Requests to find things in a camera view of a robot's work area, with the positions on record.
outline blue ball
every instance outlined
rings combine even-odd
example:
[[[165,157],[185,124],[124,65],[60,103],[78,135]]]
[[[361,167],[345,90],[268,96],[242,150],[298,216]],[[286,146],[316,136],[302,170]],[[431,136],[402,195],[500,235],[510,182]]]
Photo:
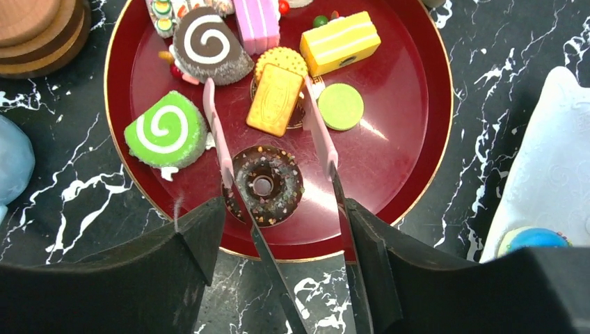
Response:
[[[523,247],[569,247],[556,232],[546,228],[530,228],[518,233],[510,242],[509,252]]]
[[[24,132],[0,115],[0,207],[18,197],[29,184],[35,156]]]

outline red tray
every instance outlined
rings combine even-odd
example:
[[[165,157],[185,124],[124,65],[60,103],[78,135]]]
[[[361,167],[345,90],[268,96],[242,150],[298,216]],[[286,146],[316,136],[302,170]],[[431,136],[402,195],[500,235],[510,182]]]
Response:
[[[301,34],[311,29],[313,19],[329,16],[333,10],[342,16],[366,10],[382,40],[370,58],[322,76],[326,85],[351,84],[365,101],[359,125],[347,132],[330,131],[340,155],[344,191],[395,224],[430,184],[449,138],[453,95],[445,47],[420,0],[348,0],[345,6],[341,0],[316,0],[292,9],[280,20],[281,45],[298,50]],[[174,175],[173,182],[129,156],[125,127],[168,91],[179,91],[202,110],[203,86],[173,78],[168,64],[158,59],[158,51],[167,50],[171,40],[156,34],[147,13],[144,0],[129,0],[115,25],[106,55],[106,114],[127,171],[145,197],[170,217],[180,194],[184,197],[181,214],[221,196],[221,174],[214,150]],[[236,31],[233,15],[226,22]],[[248,127],[251,81],[250,74],[216,89],[216,107],[230,153],[254,145],[274,145],[291,152],[305,187],[293,215],[263,229],[273,254],[277,260],[297,262],[342,252],[332,186],[321,172],[311,134],[290,129],[276,138]],[[231,214],[226,218],[221,248],[257,258],[249,229]]]

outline tongs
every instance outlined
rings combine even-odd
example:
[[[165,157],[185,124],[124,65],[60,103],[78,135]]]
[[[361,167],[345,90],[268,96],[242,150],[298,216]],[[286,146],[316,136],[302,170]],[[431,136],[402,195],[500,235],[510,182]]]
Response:
[[[301,316],[301,313],[299,312],[299,309],[295,303],[295,296],[293,295],[291,289],[287,287],[285,277],[283,276],[278,263],[276,262],[269,248],[269,245],[264,239],[264,235],[256,223],[250,208],[246,206],[242,194],[236,185],[234,179],[232,156],[228,150],[228,145],[225,142],[225,136],[223,135],[221,122],[215,109],[214,95],[215,84],[213,79],[209,78],[205,82],[203,108],[205,110],[205,115],[215,140],[223,185],[227,189],[232,189],[241,212],[249,213],[248,215],[243,214],[242,216],[250,217],[247,222],[247,224],[252,225],[250,235],[252,236],[252,240],[254,241],[254,245],[264,266],[264,270],[273,284],[273,291],[278,295],[279,302],[283,308],[283,311],[285,312],[285,316],[289,322],[289,325],[291,326],[291,330],[294,334],[309,333],[310,329],[303,321],[303,317]],[[324,175],[328,181],[332,182],[334,187],[344,253],[347,257],[357,258],[357,252],[351,233],[351,224],[348,218],[349,214],[347,212],[348,210],[345,203],[344,190],[342,189],[342,183],[340,182],[340,176],[338,175],[337,171],[338,152],[336,151],[334,143],[332,142],[332,138],[328,133],[328,129],[326,128],[326,125],[324,124],[324,121],[319,113],[315,98],[313,98],[312,82],[309,77],[305,78],[302,105],[303,110],[305,111],[305,116],[303,118],[303,130],[311,132],[315,150]],[[349,284],[349,289],[354,288],[357,293],[361,294],[360,302],[355,302],[354,299],[352,300],[353,311],[357,315],[364,315],[366,317],[365,319],[370,319],[368,308],[363,306],[363,304],[368,305],[368,303],[365,295],[365,284],[363,282],[362,275],[354,274],[351,272],[351,270],[351,266],[346,266],[346,273],[349,278],[349,283],[351,283]],[[373,330],[370,322],[369,326],[370,333],[372,333]]]

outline chocolate swiss roll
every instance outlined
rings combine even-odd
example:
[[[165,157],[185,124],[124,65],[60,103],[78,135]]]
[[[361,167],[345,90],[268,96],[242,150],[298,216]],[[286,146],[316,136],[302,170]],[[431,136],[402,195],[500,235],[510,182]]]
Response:
[[[252,72],[254,62],[211,7],[198,7],[180,20],[174,33],[177,60],[192,77],[229,85]]]

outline green disc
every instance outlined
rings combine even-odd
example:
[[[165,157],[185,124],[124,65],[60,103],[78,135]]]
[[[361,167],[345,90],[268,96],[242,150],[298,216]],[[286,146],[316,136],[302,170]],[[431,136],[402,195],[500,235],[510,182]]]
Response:
[[[326,87],[319,96],[317,106],[326,126],[340,131],[352,129],[365,111],[359,92],[345,83]]]

